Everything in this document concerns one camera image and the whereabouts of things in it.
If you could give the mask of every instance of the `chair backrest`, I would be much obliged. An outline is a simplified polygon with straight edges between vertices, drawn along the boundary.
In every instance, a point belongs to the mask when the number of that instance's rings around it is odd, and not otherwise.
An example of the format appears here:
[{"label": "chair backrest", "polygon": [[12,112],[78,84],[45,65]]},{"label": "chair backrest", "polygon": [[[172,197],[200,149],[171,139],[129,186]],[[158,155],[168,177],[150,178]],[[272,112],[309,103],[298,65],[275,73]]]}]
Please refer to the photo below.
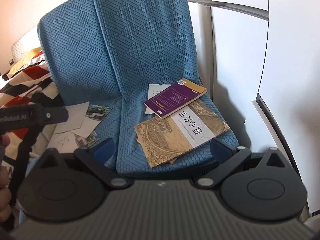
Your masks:
[{"label": "chair backrest", "polygon": [[66,105],[121,96],[93,0],[69,0],[38,24],[41,47]]},{"label": "chair backrest", "polygon": [[171,84],[182,77],[200,83],[187,0],[94,3],[125,100],[149,84]]}]

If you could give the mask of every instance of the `yellow fabric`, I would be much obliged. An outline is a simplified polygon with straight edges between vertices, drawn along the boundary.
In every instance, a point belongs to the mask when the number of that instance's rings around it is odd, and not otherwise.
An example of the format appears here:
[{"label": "yellow fabric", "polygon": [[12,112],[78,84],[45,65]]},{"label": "yellow fabric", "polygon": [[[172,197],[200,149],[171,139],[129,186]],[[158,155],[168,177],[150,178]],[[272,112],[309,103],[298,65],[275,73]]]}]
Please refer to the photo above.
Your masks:
[{"label": "yellow fabric", "polygon": [[25,64],[27,64],[35,55],[41,51],[41,48],[34,48],[28,51],[16,64],[12,66],[8,74],[14,75],[21,69]]}]

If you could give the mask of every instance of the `blue seat cushion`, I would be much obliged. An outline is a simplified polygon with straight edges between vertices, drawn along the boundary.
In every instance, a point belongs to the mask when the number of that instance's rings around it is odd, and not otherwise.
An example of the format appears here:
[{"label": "blue seat cushion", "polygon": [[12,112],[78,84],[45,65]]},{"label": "blue seat cushion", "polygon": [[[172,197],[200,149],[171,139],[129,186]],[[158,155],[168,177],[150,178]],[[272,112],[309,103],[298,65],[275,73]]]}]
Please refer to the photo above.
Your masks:
[{"label": "blue seat cushion", "polygon": [[[122,95],[93,0],[69,0],[53,9],[41,18],[38,36],[65,105],[112,107],[96,132],[100,140],[113,138],[117,153]],[[116,154],[106,166],[116,167]]]},{"label": "blue seat cushion", "polygon": [[[150,168],[133,128],[151,118],[144,114],[143,105],[149,84],[171,84],[182,77],[200,84],[187,0],[94,0],[94,3],[123,96],[117,172],[145,177],[215,163],[207,143],[172,165]],[[207,94],[201,100],[222,118]],[[232,147],[238,145],[231,130],[219,138]]]}]

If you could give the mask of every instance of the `human hand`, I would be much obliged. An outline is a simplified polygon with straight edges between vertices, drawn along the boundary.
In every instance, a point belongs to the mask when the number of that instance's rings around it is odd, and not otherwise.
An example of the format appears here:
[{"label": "human hand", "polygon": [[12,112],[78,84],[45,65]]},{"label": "human hand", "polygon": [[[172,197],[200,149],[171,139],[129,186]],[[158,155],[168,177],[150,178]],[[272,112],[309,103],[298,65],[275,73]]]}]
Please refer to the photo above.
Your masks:
[{"label": "human hand", "polygon": [[[9,143],[9,136],[2,135],[1,146],[6,148]],[[8,184],[9,174],[7,168],[4,166],[0,166],[0,222],[5,222],[11,214],[11,207],[9,206],[11,192],[6,187]]]}]

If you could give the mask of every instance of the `red stripe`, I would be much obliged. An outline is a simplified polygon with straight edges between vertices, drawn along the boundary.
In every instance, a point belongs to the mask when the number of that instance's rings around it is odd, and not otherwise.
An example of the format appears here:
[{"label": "red stripe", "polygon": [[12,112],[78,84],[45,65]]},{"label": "red stripe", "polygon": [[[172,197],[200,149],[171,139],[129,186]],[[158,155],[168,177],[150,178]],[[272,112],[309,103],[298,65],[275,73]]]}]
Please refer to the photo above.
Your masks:
[{"label": "red stripe", "polygon": [[21,128],[17,130],[13,130],[12,132],[18,136],[21,140],[23,140],[24,136],[26,135],[29,128]]},{"label": "red stripe", "polygon": [[27,105],[30,101],[30,98],[28,97],[15,97],[11,99],[8,103],[5,104],[5,106],[20,106],[20,105]]},{"label": "red stripe", "polygon": [[42,50],[41,50],[41,51],[39,51],[33,58],[39,57],[39,56],[42,55],[42,54],[43,54],[43,52],[42,52]]},{"label": "red stripe", "polygon": [[49,73],[49,71],[37,66],[29,67],[23,70],[32,79],[38,79]]}]

